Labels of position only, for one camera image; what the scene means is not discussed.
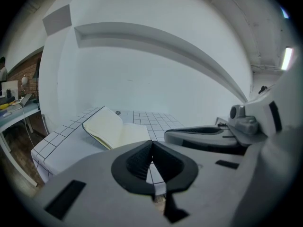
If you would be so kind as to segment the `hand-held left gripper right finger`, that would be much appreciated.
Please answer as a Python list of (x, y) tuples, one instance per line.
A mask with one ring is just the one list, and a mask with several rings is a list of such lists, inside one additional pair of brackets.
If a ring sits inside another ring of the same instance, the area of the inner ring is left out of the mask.
[(152, 159), (166, 186), (164, 215), (153, 213), (154, 227), (233, 227), (239, 200), (229, 190), (241, 156), (154, 142)]

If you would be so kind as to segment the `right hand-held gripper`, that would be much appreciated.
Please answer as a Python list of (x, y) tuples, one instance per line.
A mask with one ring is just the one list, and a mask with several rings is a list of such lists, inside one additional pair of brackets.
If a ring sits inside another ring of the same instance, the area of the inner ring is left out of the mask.
[(234, 227), (278, 226), (285, 201), (303, 165), (303, 62), (296, 61), (275, 85), (231, 108), (229, 128), (248, 148), (229, 187), (239, 200)]

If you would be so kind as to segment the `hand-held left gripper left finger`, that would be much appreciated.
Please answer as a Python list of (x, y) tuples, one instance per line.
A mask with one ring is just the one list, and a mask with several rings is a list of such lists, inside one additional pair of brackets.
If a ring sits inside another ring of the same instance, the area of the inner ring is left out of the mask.
[[(137, 146), (139, 143), (90, 155), (54, 176), (34, 198), (41, 208), (39, 219), (48, 227), (162, 227), (164, 216), (151, 197), (129, 193), (111, 174), (113, 161)], [(73, 180), (85, 186), (58, 219), (46, 208)]]

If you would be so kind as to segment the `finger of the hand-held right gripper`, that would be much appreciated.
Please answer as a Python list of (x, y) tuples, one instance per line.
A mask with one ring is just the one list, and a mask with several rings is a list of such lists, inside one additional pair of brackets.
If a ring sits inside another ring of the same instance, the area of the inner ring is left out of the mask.
[(214, 126), (200, 126), (200, 127), (185, 127), (169, 130), (169, 135), (173, 134), (194, 134), (194, 135), (217, 135), (224, 132), (225, 129)]
[(171, 130), (164, 133), (164, 140), (185, 148), (213, 153), (244, 155), (247, 150), (229, 130), (212, 134)]

